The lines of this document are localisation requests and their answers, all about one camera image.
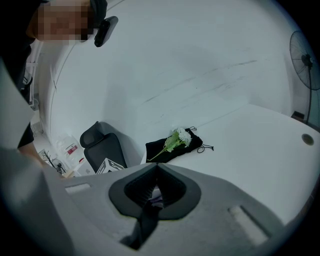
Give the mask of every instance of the green leaf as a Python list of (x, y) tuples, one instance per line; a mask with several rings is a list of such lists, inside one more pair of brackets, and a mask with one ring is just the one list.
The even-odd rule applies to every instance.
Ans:
[(169, 138), (166, 139), (164, 147), (168, 152), (174, 150), (175, 147), (180, 145), (179, 133), (175, 131)]

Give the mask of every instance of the fan grille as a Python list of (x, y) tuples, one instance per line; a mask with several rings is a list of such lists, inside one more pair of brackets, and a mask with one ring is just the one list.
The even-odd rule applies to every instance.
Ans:
[[(320, 89), (320, 71), (319, 64), (314, 52), (311, 49), (306, 37), (301, 31), (295, 31), (290, 39), (290, 54), (295, 72), (299, 76), (303, 84), (310, 89), (316, 91)], [(310, 56), (312, 65), (309, 67), (303, 59)]]

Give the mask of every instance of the white container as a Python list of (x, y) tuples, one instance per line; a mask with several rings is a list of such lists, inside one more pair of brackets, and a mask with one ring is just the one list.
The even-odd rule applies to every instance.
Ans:
[(71, 169), (76, 168), (85, 158), (83, 148), (73, 136), (60, 136), (56, 141), (56, 148), (64, 156), (67, 165)]

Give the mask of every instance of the round hole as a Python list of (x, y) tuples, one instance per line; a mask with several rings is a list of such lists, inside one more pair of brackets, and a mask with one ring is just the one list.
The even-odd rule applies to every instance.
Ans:
[(302, 140), (304, 141), (305, 144), (309, 145), (309, 146), (312, 146), (315, 141), (314, 139), (309, 135), (309, 134), (302, 134)]

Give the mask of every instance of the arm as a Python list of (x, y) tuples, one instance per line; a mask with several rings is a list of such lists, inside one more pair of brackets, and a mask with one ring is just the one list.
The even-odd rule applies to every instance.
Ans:
[(44, 162), (39, 156), (33, 142), (19, 147), (18, 150), (20, 151), (21, 154), (31, 157), (34, 160), (38, 161), (43, 167), (47, 165), (47, 163)]

